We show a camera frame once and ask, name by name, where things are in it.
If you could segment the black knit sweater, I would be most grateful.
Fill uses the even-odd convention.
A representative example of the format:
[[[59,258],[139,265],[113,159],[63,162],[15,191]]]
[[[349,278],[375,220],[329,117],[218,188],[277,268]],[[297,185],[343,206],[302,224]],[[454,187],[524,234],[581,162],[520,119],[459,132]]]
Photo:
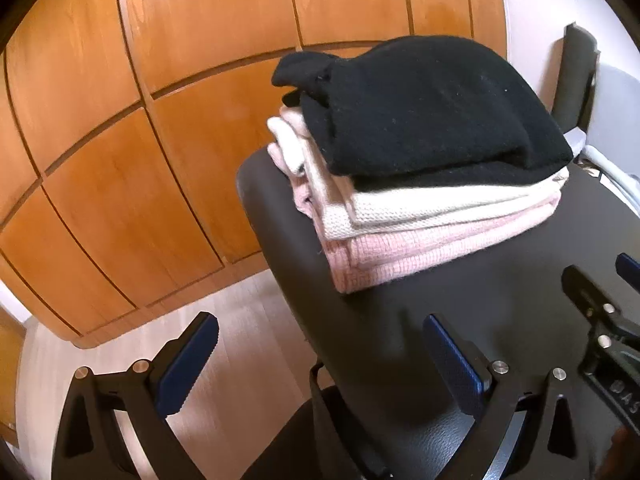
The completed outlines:
[[[362,192],[472,184],[532,185],[573,154],[518,71],[454,36],[407,36],[356,58],[285,55],[271,76],[290,90],[337,177]]]

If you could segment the grey yellow blue chair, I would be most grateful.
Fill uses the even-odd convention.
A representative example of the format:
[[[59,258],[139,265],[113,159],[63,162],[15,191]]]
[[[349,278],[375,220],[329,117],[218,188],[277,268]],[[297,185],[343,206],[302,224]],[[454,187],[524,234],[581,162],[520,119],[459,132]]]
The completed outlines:
[[[639,81],[599,61],[590,32],[565,27],[552,116],[574,162],[639,210]]]

